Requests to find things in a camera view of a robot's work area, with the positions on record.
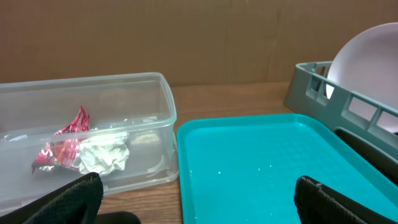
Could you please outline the teal plastic tray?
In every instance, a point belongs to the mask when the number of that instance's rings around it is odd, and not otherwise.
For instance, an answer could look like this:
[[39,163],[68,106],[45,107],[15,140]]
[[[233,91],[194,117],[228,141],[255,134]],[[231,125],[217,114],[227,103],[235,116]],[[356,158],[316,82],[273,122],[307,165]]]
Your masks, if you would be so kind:
[[185,223],[298,223],[303,175],[397,220],[397,186],[311,117],[192,120],[177,146]]

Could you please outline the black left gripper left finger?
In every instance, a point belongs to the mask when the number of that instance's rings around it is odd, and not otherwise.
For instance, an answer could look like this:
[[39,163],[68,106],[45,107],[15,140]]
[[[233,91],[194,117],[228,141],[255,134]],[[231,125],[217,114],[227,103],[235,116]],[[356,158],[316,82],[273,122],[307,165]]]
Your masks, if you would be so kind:
[[1,224],[94,223],[104,196],[99,174],[91,172],[1,217]]

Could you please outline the clear plastic bin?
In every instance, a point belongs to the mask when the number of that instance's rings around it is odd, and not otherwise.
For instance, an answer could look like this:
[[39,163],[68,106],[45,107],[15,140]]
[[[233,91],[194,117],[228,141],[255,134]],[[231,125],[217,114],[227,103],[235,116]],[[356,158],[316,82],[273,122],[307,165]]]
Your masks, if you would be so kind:
[[63,167],[32,163],[47,144],[127,133],[124,170],[101,177],[104,194],[170,182],[178,176],[174,98],[160,73],[3,83],[1,214],[78,179]]

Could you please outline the white tissue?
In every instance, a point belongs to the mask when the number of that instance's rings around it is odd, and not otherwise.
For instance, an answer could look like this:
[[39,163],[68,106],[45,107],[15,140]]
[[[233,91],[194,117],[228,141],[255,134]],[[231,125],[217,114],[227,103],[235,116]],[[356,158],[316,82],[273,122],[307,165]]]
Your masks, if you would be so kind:
[[109,175],[116,170],[124,170],[130,151],[126,141],[129,133],[104,134],[90,137],[79,146],[79,172],[96,172],[100,176]]

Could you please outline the pink plate with food scraps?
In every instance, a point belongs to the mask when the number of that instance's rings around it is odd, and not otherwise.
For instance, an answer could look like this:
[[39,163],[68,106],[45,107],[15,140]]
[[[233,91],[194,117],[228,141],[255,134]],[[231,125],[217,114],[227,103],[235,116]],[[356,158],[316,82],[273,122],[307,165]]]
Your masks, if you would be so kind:
[[397,23],[372,27],[336,55],[327,79],[397,108]]

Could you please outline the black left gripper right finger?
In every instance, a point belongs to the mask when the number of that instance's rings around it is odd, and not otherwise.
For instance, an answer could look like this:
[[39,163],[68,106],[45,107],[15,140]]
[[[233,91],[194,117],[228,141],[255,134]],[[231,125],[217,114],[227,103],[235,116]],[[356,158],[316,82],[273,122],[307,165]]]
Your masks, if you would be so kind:
[[296,181],[294,204],[302,224],[397,224],[306,175]]

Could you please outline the red snack wrapper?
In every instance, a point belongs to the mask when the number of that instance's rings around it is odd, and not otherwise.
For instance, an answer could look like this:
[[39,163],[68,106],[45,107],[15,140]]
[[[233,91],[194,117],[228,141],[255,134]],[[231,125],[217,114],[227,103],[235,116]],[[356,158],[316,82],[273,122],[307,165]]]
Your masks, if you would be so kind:
[[[80,106],[80,110],[75,119],[55,135],[74,134],[89,130],[90,115]],[[48,142],[41,149],[31,168],[35,170],[53,171],[55,168],[62,167],[74,171],[79,171],[80,153],[79,145],[83,139],[66,139],[58,142]]]

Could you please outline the black plastic tray bin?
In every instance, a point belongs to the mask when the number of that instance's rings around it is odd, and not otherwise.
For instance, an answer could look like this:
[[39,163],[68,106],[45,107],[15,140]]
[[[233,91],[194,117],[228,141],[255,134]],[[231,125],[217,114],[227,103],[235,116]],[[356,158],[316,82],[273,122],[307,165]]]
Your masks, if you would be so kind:
[[141,221],[131,212],[113,212],[97,215],[94,224],[141,224]]

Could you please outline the grey dishwasher rack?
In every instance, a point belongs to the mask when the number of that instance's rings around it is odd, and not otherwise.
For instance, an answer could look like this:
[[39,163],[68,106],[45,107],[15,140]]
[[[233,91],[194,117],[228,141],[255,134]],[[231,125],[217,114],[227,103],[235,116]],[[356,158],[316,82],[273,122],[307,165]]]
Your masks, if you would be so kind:
[[[290,82],[284,104],[295,113],[319,120],[331,130],[345,129],[397,159],[397,135],[377,123],[382,113],[397,116],[397,110],[317,74],[331,62],[298,63]],[[353,98],[376,108],[368,121],[349,110]]]

